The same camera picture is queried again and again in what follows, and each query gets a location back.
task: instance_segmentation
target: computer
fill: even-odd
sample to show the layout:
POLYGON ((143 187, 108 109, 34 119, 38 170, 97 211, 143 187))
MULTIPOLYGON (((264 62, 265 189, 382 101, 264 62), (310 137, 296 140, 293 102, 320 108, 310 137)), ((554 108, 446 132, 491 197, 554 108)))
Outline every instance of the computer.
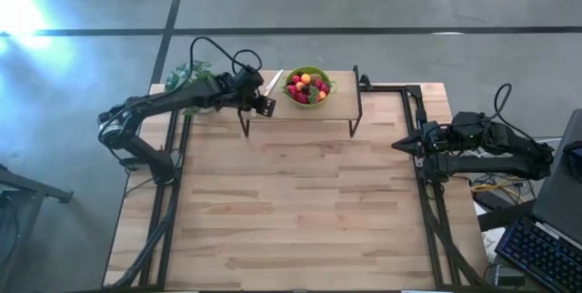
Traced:
POLYGON ((534 217, 506 229, 496 252, 555 292, 582 293, 582 109, 570 117, 534 217))

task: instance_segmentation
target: yellow fruit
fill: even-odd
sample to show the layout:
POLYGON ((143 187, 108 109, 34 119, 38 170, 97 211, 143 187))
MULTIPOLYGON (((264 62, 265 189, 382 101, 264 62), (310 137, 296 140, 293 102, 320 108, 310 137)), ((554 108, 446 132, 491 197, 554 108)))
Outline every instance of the yellow fruit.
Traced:
POLYGON ((301 76, 301 81, 303 82, 303 84, 307 85, 311 82, 311 76, 309 76, 308 74, 303 74, 301 76))

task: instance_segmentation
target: fruit bowl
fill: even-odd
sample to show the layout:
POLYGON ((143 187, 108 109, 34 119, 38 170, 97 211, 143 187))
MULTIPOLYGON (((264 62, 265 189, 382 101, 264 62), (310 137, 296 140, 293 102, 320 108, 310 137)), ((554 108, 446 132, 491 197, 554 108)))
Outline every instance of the fruit bowl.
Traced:
POLYGON ((327 101, 337 90, 337 84, 314 66, 293 70, 283 81, 283 92, 297 106, 314 108, 327 101))

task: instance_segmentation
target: wooden table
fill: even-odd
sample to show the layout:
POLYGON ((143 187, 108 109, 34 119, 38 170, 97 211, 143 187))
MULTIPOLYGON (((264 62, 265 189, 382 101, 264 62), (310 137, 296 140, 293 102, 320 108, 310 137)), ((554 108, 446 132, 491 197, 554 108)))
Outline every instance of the wooden table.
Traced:
MULTIPOLYGON (((429 120, 450 122, 444 85, 420 85, 429 120)), ((196 116, 166 288, 433 288, 410 156, 390 146, 407 136, 400 95, 363 94, 362 104, 351 139, 337 122, 256 121, 244 138, 235 110, 196 116)), ((148 118, 141 137, 163 145, 168 118, 148 118)), ((134 173, 128 188, 149 176, 134 173)), ((154 194, 145 186, 125 199, 106 284, 144 245, 154 194)), ((467 183, 452 179, 445 200, 453 239, 481 273, 487 258, 467 183)))

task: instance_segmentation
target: green plant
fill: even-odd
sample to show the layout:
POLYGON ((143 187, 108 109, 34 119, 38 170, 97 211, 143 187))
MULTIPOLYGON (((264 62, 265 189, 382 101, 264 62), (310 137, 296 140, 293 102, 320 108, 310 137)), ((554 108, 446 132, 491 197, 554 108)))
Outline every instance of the green plant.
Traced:
MULTIPOLYGON (((214 76, 214 74, 210 71, 210 66, 212 66, 210 62, 198 60, 194 61, 192 66, 193 72, 188 79, 187 77, 188 73, 190 72, 190 65, 188 63, 184 63, 181 66, 177 66, 174 68, 174 70, 172 70, 170 76, 167 77, 165 88, 166 92, 175 89, 181 82, 185 81, 184 87, 188 87, 198 79, 214 76)), ((184 110, 184 114, 187 116, 193 116, 198 113, 198 111, 200 111, 198 106, 190 106, 184 110)))

